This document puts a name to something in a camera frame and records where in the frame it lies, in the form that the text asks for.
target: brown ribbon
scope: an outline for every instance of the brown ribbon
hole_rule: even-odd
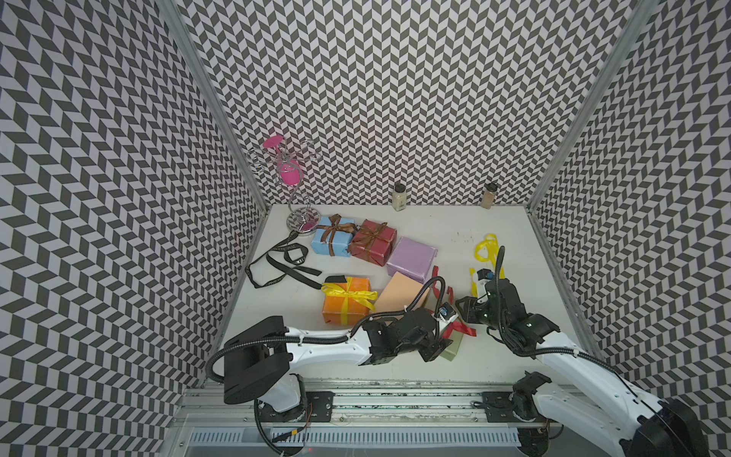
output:
[[[384,222],[383,224],[379,224],[379,226],[375,230],[371,230],[371,228],[366,227],[365,225],[360,226],[360,232],[364,234],[365,236],[361,238],[358,241],[355,241],[348,246],[348,252],[350,252],[351,246],[363,246],[363,252],[365,253],[365,260],[371,261],[371,248],[373,247],[373,243],[376,242],[378,238],[380,238],[381,234],[384,230],[386,230],[386,226],[388,225],[387,222]]]
[[[357,228],[352,222],[348,222],[347,224],[341,224],[340,214],[333,214],[332,216],[330,216],[330,223],[331,225],[318,225],[317,228],[325,230],[322,234],[322,237],[320,237],[320,242],[324,243],[325,239],[328,236],[330,237],[330,239],[327,240],[327,247],[330,248],[330,257],[335,257],[335,251],[333,251],[333,240],[335,239],[335,233],[355,233],[357,232]]]

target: ventilation grille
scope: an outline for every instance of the ventilation grille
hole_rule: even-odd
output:
[[[276,427],[271,436],[292,430]],[[284,441],[279,446],[318,447],[519,447],[518,430],[510,427],[450,428],[450,427],[313,427]],[[191,446],[260,446],[263,445],[253,427],[196,427]]]

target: black ribbon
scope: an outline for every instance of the black ribbon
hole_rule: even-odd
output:
[[[313,289],[320,290],[322,288],[322,284],[319,284],[312,279],[308,278],[307,276],[304,276],[300,271],[311,274],[314,276],[319,276],[322,274],[320,270],[315,270],[314,268],[308,268],[300,266],[305,262],[305,259],[307,258],[307,248],[299,243],[292,243],[288,244],[290,241],[297,238],[299,233],[292,231],[288,237],[286,237],[284,240],[279,241],[277,244],[272,246],[271,249],[266,251],[264,254],[260,255],[258,259],[256,259],[254,262],[249,263],[246,268],[244,269],[246,271],[246,275],[249,277],[249,281],[254,285],[254,289],[259,289],[261,287],[267,287],[271,286],[272,284],[276,284],[280,282],[282,279],[284,279],[285,276],[291,276],[294,279],[297,279],[302,284],[306,284]],[[294,251],[295,249],[300,250],[300,256],[296,259],[292,259],[292,256],[289,255],[291,251]],[[280,263],[276,260],[274,260],[269,253],[270,252],[283,252],[284,253],[284,259],[288,262],[294,265],[294,267],[289,267],[288,265],[285,265],[283,263]],[[259,262],[262,257],[266,257],[267,261],[277,270],[284,273],[278,278],[271,279],[269,281],[266,281],[263,285],[259,284],[254,280],[254,276],[251,274],[251,266],[255,264],[256,262]]]

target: blue gift box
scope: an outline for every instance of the blue gift box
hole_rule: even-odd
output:
[[[348,245],[350,245],[350,241],[353,239],[353,235],[355,235],[357,230],[355,221],[346,217],[340,217],[339,214],[333,214],[332,216],[321,217],[319,225],[332,227],[333,222],[335,222],[340,228],[346,230],[352,229],[352,233],[334,230],[333,235],[333,230],[328,230],[329,233],[326,233],[325,231],[327,229],[318,228],[315,230],[315,237],[312,239],[312,250],[315,251],[315,254],[330,255],[330,245],[328,240],[330,240],[330,237],[332,236],[333,254],[339,257],[350,257]]]

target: white table surface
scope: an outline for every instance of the white table surface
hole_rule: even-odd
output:
[[[435,246],[439,253],[434,265],[447,286],[452,286],[455,299],[469,295],[470,267],[490,268],[490,263],[480,263],[474,258],[474,248],[488,233],[495,233],[505,246],[505,274],[518,289],[521,301],[528,312],[540,313],[554,321],[575,341],[574,329],[567,310],[553,281],[548,264],[536,240],[526,215],[520,206],[496,206],[485,210],[479,206],[407,206],[394,211],[390,206],[371,205],[317,205],[323,215],[340,214],[355,219],[356,224],[370,219],[388,222],[398,231],[398,237],[407,236],[416,241]],[[274,205],[266,222],[254,258],[266,252],[275,243],[287,237],[285,225],[289,211],[286,205]],[[309,246],[313,235],[299,237],[298,242]],[[281,252],[272,257],[282,261]],[[372,290],[383,291],[388,283],[386,267],[379,267],[355,257],[329,257],[309,250],[304,266],[324,273],[315,278],[323,282],[326,276],[367,277]],[[281,275],[279,270],[260,260],[252,268],[254,278],[260,284]],[[278,284],[254,289],[246,280],[221,345],[266,317],[281,315],[289,327],[306,330],[342,328],[326,324],[322,319],[321,291],[286,277]],[[426,306],[433,307],[430,296]],[[399,355],[390,363],[378,366],[351,366],[342,363],[322,363],[304,366],[297,373],[304,377],[325,379],[407,379],[411,381],[513,383],[523,377],[524,371],[540,371],[562,384],[567,381],[553,370],[529,358],[514,356],[508,349],[494,341],[485,332],[484,325],[472,325],[477,337],[464,336],[459,352],[453,361],[438,357],[425,363],[418,352]],[[223,372],[223,360],[216,364]]]

